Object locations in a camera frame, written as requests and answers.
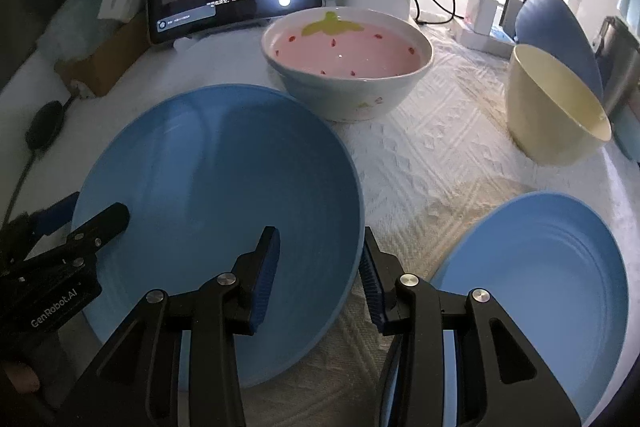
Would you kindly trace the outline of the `small white box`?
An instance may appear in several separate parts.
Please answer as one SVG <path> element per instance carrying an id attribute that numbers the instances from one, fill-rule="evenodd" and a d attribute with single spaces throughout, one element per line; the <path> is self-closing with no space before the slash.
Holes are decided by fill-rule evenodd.
<path id="1" fill-rule="evenodd" d="M 102 0 L 98 19 L 129 23 L 140 12 L 142 4 L 143 0 Z"/>

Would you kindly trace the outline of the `deep blue ridged plate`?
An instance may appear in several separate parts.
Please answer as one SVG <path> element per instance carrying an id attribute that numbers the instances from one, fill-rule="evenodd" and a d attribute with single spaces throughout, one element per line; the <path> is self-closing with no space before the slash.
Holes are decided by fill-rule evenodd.
<path id="1" fill-rule="evenodd" d="M 561 193 L 518 196 L 480 221 L 424 281 L 448 293 L 483 288 L 493 295 L 551 369 L 582 425 L 608 387 L 628 315 L 622 255 L 597 213 Z M 454 334 L 445 332 L 444 341 L 441 426 L 461 426 Z"/>

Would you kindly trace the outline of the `white charger plug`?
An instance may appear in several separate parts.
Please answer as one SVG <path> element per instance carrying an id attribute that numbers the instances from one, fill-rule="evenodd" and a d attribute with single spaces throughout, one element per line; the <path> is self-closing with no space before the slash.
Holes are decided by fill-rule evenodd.
<path id="1" fill-rule="evenodd" d="M 497 0 L 468 0 L 464 21 L 476 34 L 488 36 L 498 9 Z"/>

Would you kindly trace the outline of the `cardboard box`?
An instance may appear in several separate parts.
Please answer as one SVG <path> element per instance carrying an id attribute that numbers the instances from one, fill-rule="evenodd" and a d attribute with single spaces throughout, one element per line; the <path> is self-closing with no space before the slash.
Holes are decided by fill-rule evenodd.
<path id="1" fill-rule="evenodd" d="M 149 49 L 145 12 L 137 14 L 82 60 L 57 61 L 54 71 L 70 94 L 81 98 L 101 98 L 137 59 Z"/>

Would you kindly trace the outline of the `tilted blue bowl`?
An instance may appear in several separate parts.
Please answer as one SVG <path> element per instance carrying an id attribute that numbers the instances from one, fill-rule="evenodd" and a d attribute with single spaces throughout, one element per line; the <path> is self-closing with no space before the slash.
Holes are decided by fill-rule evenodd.
<path id="1" fill-rule="evenodd" d="M 563 0 L 525 0 L 515 20 L 515 37 L 518 43 L 553 55 L 602 100 L 596 57 L 582 26 Z"/>

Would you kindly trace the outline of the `white power strip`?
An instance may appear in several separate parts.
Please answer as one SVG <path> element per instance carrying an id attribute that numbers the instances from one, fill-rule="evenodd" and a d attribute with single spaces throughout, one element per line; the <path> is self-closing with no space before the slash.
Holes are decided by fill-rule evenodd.
<path id="1" fill-rule="evenodd" d="M 509 58 L 515 46 L 514 40 L 501 27 L 494 26 L 488 35 L 482 35 L 472 31 L 464 20 L 454 20 L 451 33 L 460 46 L 502 58 Z"/>

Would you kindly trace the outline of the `strawberry pattern ceramic bowl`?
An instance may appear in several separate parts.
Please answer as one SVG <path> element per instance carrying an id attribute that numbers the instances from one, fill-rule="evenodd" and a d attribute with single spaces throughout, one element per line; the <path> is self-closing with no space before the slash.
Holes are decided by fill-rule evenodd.
<path id="1" fill-rule="evenodd" d="M 286 92 L 335 122 L 390 113 L 434 60 L 415 24 L 349 6 L 288 14 L 267 27 L 260 45 Z"/>

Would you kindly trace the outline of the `round black pouch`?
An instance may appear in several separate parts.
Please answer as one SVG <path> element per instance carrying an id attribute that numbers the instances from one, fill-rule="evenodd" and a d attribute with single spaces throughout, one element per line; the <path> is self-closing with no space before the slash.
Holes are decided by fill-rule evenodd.
<path id="1" fill-rule="evenodd" d="M 29 174 L 32 165 L 34 165 L 37 156 L 47 150 L 60 134 L 64 124 L 65 113 L 65 104 L 60 101 L 52 101 L 44 104 L 32 118 L 32 122 L 25 132 L 25 143 L 29 150 L 29 156 L 21 176 L 15 184 L 9 205 L 6 207 L 2 228 L 5 228 L 10 222 L 17 197 L 20 195 L 26 176 Z"/>

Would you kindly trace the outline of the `white textured tablecloth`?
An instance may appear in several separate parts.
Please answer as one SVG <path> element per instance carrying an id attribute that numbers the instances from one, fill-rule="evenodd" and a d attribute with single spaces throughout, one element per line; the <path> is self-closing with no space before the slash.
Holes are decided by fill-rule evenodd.
<path id="1" fill-rule="evenodd" d="M 638 166 L 615 143 L 570 167 L 537 165 L 506 129 L 506 62 L 459 46 L 445 29 L 427 35 L 435 60 L 407 98 L 380 118 L 336 127 L 359 174 L 367 224 L 384 251 L 428 277 L 466 231 L 516 195 L 548 190 L 581 199 L 610 228 L 628 281 L 624 347 L 603 394 L 612 400 L 639 353 Z M 32 54 L 1 90 L 2 211 L 35 211 L 77 191 L 114 136 L 165 98 L 227 82 L 278 87 L 260 38 L 254 27 L 149 50 L 108 95 L 73 101 L 58 139 L 36 162 L 24 141 L 32 116 L 68 93 L 43 55 Z M 308 357 L 244 392 L 247 422 L 370 425 L 387 348 L 354 288 Z"/>

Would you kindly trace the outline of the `clear plastic bag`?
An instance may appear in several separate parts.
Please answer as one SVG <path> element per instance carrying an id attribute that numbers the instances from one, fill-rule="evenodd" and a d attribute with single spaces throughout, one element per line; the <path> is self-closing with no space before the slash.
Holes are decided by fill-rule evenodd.
<path id="1" fill-rule="evenodd" d="M 100 20 L 102 0 L 66 0 L 56 12 L 37 49 L 52 65 L 83 60 L 114 35 L 120 23 Z"/>

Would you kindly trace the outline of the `flat blue plate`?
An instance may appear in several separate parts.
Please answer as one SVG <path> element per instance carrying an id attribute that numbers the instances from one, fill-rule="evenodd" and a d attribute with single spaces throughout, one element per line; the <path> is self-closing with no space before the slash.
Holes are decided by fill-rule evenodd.
<path id="1" fill-rule="evenodd" d="M 352 288 L 364 229 L 352 158 L 327 124 L 279 91 L 221 84 L 148 110 L 91 168 L 75 225 L 115 202 L 129 225 L 100 250 L 102 291 L 85 311 L 100 339 L 147 291 L 182 294 L 229 271 L 269 225 L 281 254 L 265 320 L 236 343 L 243 387 L 302 359 Z"/>

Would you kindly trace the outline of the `cream yellow bowl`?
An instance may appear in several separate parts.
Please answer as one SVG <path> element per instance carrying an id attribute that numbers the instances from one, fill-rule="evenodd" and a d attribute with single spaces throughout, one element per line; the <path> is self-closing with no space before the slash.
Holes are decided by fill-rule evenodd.
<path id="1" fill-rule="evenodd" d="M 604 108 L 553 55 L 518 44 L 506 83 L 506 125 L 518 147 L 544 166 L 570 166 L 612 139 Z"/>

